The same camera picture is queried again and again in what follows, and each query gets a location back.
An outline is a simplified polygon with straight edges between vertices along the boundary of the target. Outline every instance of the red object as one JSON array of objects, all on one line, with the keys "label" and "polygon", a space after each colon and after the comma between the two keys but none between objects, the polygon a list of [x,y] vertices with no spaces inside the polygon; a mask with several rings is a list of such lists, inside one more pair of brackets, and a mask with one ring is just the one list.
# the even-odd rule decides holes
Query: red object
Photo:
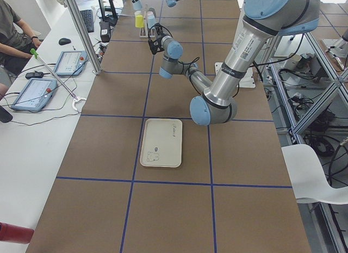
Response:
[{"label": "red object", "polygon": [[0,241],[28,244],[34,230],[6,223],[0,223]]}]

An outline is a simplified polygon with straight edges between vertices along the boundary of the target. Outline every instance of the gray t-shirt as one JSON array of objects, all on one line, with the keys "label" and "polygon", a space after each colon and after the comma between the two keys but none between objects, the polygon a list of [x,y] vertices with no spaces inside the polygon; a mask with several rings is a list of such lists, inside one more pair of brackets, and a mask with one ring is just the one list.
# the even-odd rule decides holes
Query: gray t-shirt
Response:
[{"label": "gray t-shirt", "polygon": [[[24,34],[20,34],[13,25],[20,19],[8,3],[0,0],[0,43],[18,50],[24,49],[31,43],[31,40]],[[4,56],[5,54],[0,52],[0,63],[3,62]]]}]

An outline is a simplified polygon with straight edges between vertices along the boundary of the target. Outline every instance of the person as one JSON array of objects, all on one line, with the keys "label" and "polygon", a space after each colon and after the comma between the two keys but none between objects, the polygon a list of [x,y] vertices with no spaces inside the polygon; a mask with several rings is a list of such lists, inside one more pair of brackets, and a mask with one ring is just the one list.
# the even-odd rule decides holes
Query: person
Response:
[{"label": "person", "polygon": [[[32,57],[30,49],[37,49],[41,41],[4,0],[0,0],[0,20],[0,64],[18,75]],[[23,30],[23,34],[16,30],[14,23]]]},{"label": "person", "polygon": [[9,88],[5,84],[0,83],[0,100],[5,96],[8,89]]}]

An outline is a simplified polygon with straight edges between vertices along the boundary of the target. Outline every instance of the computer mouse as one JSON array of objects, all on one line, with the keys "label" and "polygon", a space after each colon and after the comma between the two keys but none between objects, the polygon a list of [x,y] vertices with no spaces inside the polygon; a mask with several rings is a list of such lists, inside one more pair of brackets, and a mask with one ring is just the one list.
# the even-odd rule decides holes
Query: computer mouse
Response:
[{"label": "computer mouse", "polygon": [[71,40],[68,38],[60,38],[58,43],[59,43],[59,45],[66,45],[66,44],[70,44]]}]

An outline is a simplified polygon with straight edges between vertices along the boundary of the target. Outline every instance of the white tray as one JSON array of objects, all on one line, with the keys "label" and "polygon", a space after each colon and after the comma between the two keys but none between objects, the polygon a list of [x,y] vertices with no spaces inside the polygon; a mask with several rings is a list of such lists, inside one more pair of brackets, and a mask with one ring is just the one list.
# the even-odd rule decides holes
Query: white tray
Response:
[{"label": "white tray", "polygon": [[181,164],[183,124],[177,119],[148,119],[140,152],[146,167],[176,168]]}]

